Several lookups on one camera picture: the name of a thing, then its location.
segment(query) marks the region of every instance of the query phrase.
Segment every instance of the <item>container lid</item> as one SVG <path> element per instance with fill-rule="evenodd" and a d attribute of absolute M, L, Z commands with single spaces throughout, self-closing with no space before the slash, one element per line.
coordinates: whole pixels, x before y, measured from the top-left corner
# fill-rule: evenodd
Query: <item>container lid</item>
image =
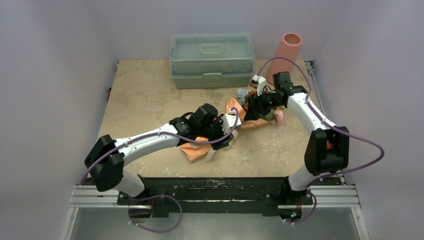
<path fill-rule="evenodd" d="M 175 35 L 171 42 L 171 75 L 246 74 L 255 53 L 248 33 Z"/>

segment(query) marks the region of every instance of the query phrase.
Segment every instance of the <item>white connector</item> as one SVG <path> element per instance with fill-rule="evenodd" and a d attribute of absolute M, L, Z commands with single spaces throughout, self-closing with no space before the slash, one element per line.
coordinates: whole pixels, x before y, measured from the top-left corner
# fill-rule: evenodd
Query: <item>white connector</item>
<path fill-rule="evenodd" d="M 267 80 L 263 76 L 254 75 L 252 80 L 255 81 L 253 84 L 256 86 L 256 94 L 260 96 L 267 85 Z"/>

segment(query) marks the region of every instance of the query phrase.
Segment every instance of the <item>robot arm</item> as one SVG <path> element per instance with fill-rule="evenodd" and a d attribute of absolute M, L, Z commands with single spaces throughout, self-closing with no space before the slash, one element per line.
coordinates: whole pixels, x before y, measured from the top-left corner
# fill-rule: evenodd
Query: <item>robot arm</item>
<path fill-rule="evenodd" d="M 218 110 L 206 103 L 188 119 L 184 115 L 176 117 L 149 132 L 115 140 L 110 135 L 105 135 L 98 139 L 84 162 L 88 168 L 100 156 L 117 146 L 122 146 L 97 164 L 90 171 L 90 175 L 99 192 L 115 189 L 136 197 L 145 190 L 146 185 L 141 176 L 126 171 L 124 166 L 153 152 L 187 143 L 178 136 L 190 140 L 195 140 L 197 137 L 205 137 L 209 141 L 218 140 L 234 125 L 236 127 L 242 125 L 240 119 L 236 122 L 234 114 L 235 112 L 230 112 L 218 115 Z M 228 147 L 233 138 L 234 136 L 230 134 L 225 139 L 211 144 L 212 149 L 216 151 Z"/>
<path fill-rule="evenodd" d="M 331 130 L 309 108 L 305 99 L 307 90 L 303 86 L 294 86 L 288 72 L 273 76 L 275 92 L 264 92 L 265 78 L 254 76 L 252 84 L 257 87 L 257 94 L 247 98 L 248 108 L 244 120 L 257 120 L 267 115 L 272 108 L 284 106 L 292 111 L 307 130 L 309 142 L 304 155 L 304 165 L 289 176 L 285 189 L 304 191 L 317 176 L 335 173 L 348 166 L 349 137 Z M 309 99 L 308 103 L 326 123 L 349 132 L 344 126 L 337 127 Z"/>

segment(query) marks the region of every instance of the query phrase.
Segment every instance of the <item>crumpled fabric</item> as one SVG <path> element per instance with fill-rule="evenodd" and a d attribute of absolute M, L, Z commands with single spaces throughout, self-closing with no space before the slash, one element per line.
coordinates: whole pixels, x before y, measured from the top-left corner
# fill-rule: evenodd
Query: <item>crumpled fabric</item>
<path fill-rule="evenodd" d="M 228 114 L 230 112 L 231 108 L 237 108 L 238 110 L 238 116 L 241 119 L 244 119 L 246 116 L 246 111 L 243 109 L 243 107 L 240 105 L 240 103 L 234 98 L 231 97 L 226 104 L 226 113 Z M 283 122 L 283 111 L 280 109 L 276 109 L 274 111 L 275 119 L 272 119 L 270 122 L 264 119 L 258 119 L 258 120 L 251 120 L 251 121 L 241 121 L 241 128 L 244 129 L 252 129 L 259 126 L 263 126 L 269 123 L 280 125 Z M 207 142 L 208 139 L 204 137 L 197 137 L 196 141 L 201 142 Z M 181 145 L 181 150 L 185 153 L 188 160 L 193 163 L 200 159 L 201 157 L 207 155 L 209 151 L 213 151 L 212 146 L 210 144 L 195 144 L 195 143 L 185 143 Z"/>

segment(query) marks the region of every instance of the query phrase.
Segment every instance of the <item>white wall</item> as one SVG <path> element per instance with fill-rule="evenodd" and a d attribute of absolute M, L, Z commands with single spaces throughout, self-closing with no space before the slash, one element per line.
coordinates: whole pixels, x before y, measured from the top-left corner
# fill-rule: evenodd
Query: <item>white wall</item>
<path fill-rule="evenodd" d="M 269 58 L 284 33 L 303 38 L 314 59 L 348 0 L 88 0 L 117 59 L 167 59 L 172 34 L 252 34 L 257 58 Z"/>
<path fill-rule="evenodd" d="M 374 240 L 422 239 L 423 9 L 422 0 L 351 0 L 314 65 L 329 117 L 386 149 L 347 176 Z M 352 140 L 349 167 L 377 155 Z"/>
<path fill-rule="evenodd" d="M 58 239 L 113 76 L 84 0 L 1 1 L 0 239 Z"/>

